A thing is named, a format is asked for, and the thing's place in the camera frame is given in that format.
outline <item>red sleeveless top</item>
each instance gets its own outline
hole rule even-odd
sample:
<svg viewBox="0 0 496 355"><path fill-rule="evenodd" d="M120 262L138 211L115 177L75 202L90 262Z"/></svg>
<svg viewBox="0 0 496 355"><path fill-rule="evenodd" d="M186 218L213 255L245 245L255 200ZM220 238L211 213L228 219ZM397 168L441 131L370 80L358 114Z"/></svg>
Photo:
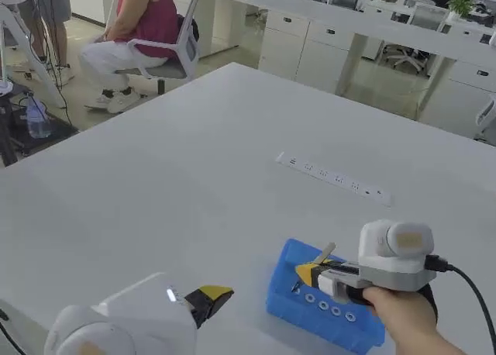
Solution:
<svg viewBox="0 0 496 355"><path fill-rule="evenodd" d="M117 5L117 15L121 11L124 0L119 0ZM150 1L146 11L139 20L136 28L126 38L116 41L129 41L140 39L154 41L157 43L176 43L179 29L177 27L177 9L174 0ZM148 57L171 58L176 57L176 53L169 49L159 47L147 47L138 45L139 51Z"/></svg>

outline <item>yellow label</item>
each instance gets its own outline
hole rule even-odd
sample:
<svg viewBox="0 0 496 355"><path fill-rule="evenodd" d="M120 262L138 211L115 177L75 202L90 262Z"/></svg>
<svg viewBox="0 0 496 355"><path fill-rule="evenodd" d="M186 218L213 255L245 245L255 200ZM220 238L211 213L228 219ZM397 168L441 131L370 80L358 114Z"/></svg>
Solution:
<svg viewBox="0 0 496 355"><path fill-rule="evenodd" d="M401 233L396 236L396 243L400 248L422 248L422 234Z"/></svg>
<svg viewBox="0 0 496 355"><path fill-rule="evenodd" d="M94 343L85 342L79 348L77 355L105 355L105 351L100 350Z"/></svg>

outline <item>person's leg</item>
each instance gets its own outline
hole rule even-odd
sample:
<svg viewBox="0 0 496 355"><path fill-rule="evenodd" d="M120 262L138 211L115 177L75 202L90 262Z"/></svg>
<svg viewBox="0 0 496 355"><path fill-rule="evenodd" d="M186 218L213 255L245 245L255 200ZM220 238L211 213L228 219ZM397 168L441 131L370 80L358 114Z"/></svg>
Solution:
<svg viewBox="0 0 496 355"><path fill-rule="evenodd" d="M137 56L145 67L157 67L165 61L141 53ZM116 73L136 67L134 56L125 43L91 43L83 48L79 61L84 75L104 89L97 100L86 104L87 107L107 108L111 113L118 113L139 101L140 95L129 87L129 78Z"/></svg>
<svg viewBox="0 0 496 355"><path fill-rule="evenodd" d="M35 2L33 0L28 0L19 4L19 11L21 13L22 20L31 33L33 50L38 58L42 62L45 62L47 60L47 55L45 54L45 49L43 48L43 33L45 29L43 28L41 15L35 6Z"/></svg>
<svg viewBox="0 0 496 355"><path fill-rule="evenodd" d="M40 0L40 11L57 59L53 80L59 86L64 86L74 77L67 62L67 30L64 25L71 20L71 0Z"/></svg>
<svg viewBox="0 0 496 355"><path fill-rule="evenodd" d="M67 30L64 23L50 27L50 38L57 58L57 66L66 67L67 62Z"/></svg>

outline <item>potted plant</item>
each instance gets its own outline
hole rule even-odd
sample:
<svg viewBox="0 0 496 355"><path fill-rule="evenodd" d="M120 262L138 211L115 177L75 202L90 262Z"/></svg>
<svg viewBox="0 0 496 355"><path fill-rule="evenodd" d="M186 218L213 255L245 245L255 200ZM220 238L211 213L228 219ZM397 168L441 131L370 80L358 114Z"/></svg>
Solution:
<svg viewBox="0 0 496 355"><path fill-rule="evenodd" d="M449 0L449 20L458 20L460 17L466 17L474 7L474 0Z"/></svg>

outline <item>green plant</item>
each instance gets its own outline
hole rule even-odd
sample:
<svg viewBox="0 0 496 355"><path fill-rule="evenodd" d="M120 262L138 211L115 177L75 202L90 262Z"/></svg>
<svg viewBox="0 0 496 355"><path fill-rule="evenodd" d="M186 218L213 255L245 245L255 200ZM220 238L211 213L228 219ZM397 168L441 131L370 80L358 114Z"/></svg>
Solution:
<svg viewBox="0 0 496 355"><path fill-rule="evenodd" d="M470 10L474 7L474 0L449 0L449 10L460 14L461 16L468 16Z"/></svg>

